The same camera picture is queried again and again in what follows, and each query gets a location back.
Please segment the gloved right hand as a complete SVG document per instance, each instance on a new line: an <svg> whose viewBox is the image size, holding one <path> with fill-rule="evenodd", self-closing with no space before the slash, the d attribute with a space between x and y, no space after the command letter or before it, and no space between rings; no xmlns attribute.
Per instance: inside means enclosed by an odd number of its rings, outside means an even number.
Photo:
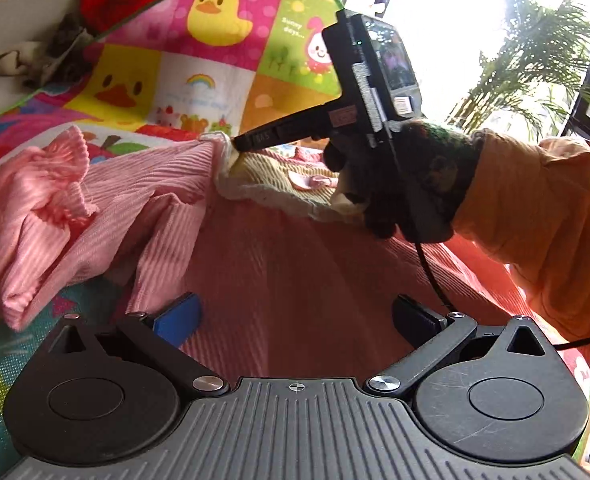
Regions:
<svg viewBox="0 0 590 480"><path fill-rule="evenodd" d="M455 215L478 168L485 134L470 136L439 125L393 122L376 145L363 136L335 134L323 160L339 174L338 192L362 209L376 237L400 231L411 243L438 244L454 236Z"/></svg>

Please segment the orange sleeve right forearm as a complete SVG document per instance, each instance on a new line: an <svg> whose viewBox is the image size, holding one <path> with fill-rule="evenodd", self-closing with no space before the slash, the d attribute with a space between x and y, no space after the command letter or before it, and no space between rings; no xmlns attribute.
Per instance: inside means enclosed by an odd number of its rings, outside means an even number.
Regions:
<svg viewBox="0 0 590 480"><path fill-rule="evenodd" d="M590 142L474 138L481 154L455 231L510 266L530 309L565 339L590 338Z"/></svg>

